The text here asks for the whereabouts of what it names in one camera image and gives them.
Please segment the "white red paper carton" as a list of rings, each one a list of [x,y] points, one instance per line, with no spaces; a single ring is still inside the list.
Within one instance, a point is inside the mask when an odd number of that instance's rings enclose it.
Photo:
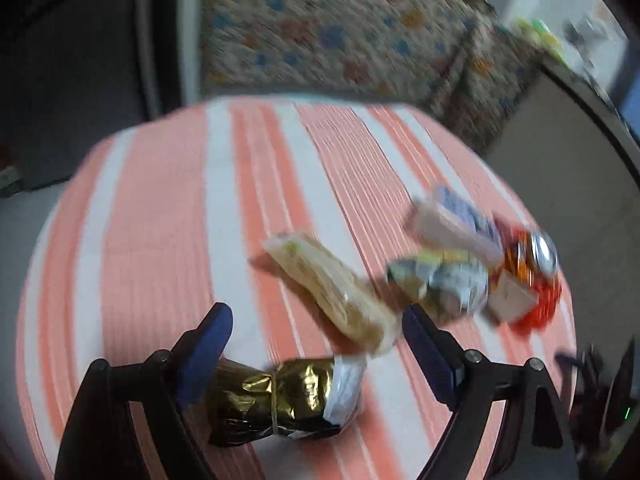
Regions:
[[[512,323],[533,310],[539,295],[508,271],[501,271],[488,296],[488,309],[501,323]]]

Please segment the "orange snack bag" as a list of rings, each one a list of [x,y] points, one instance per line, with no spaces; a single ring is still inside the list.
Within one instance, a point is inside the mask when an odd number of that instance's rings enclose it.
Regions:
[[[534,330],[545,328],[555,315],[556,306],[562,295],[560,264],[555,277],[547,280],[536,271],[530,260],[529,233],[535,230],[507,222],[506,219],[498,216],[494,217],[494,221],[501,237],[504,258],[503,263],[491,273],[489,292],[492,285],[497,283],[500,272],[508,271],[539,295],[538,304],[524,318],[506,323],[515,333],[525,336]]]

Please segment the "white milk candy bag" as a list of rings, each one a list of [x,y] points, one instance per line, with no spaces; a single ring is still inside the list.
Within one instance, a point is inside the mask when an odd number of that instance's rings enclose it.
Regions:
[[[463,250],[424,249],[391,261],[386,273],[411,302],[444,320],[477,314],[488,303],[488,270]]]

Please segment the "gold foil wrapper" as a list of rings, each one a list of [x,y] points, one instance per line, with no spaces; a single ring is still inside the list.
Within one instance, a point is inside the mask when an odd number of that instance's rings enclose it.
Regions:
[[[271,370],[222,360],[205,396],[209,443],[234,448],[272,436],[336,436],[361,411],[366,369],[362,354],[292,359]]]

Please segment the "beige long snack wrapper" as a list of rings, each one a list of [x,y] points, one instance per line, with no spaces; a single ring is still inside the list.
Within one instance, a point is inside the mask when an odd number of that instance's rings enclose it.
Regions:
[[[262,247],[354,344],[372,356],[392,350],[400,334],[398,315],[318,240],[305,233],[279,233]]]

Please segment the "pink white striped tablecloth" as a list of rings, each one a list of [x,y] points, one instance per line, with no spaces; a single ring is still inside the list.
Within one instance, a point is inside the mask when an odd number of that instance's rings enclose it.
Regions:
[[[18,402],[41,477],[88,365],[169,348],[217,301],[233,311],[232,360],[352,350],[262,244],[309,233],[389,297],[386,264],[416,251],[405,214],[441,184],[533,223],[484,162],[407,105],[216,99],[100,142],[38,236],[18,314]]]

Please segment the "patterned chinese character cloth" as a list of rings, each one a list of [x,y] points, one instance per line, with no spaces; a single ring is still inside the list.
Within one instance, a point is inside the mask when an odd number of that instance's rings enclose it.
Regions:
[[[544,55],[463,0],[203,0],[200,91],[406,102],[484,153]]]

